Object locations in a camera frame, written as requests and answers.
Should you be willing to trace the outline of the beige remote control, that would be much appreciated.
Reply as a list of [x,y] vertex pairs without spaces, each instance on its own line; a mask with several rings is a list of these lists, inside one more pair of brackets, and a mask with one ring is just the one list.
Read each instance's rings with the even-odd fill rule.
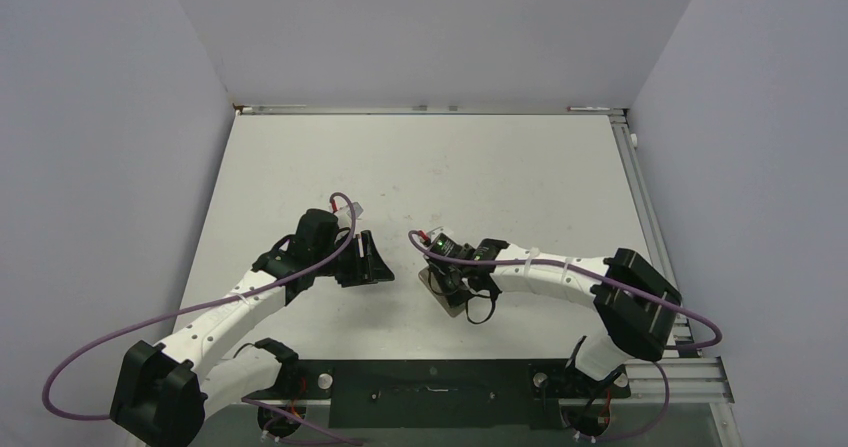
[[465,311],[472,294],[450,275],[427,267],[418,273],[418,278],[450,317],[457,317]]

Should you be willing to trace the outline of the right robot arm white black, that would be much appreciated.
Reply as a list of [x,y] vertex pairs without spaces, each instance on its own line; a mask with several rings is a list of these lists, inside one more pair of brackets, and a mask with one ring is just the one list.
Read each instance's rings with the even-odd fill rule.
[[680,292],[639,253],[620,248],[610,257],[567,257],[498,239],[461,244],[443,230],[412,231],[427,262],[424,282],[446,310],[506,293],[566,301],[595,314],[600,329],[582,335],[565,368],[579,395],[599,388],[631,359],[656,362],[668,346]]

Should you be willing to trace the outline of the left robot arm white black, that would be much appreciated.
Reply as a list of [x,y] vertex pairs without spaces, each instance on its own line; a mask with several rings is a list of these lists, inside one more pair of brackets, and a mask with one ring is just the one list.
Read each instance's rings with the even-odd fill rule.
[[318,277],[342,287],[390,282],[370,231],[356,231],[358,203],[309,209],[294,233],[259,255],[222,298],[177,332],[124,356],[110,420],[147,446],[187,446],[204,422],[256,391],[274,397],[296,388],[297,354],[262,339],[245,354],[225,354],[265,318],[288,306]]

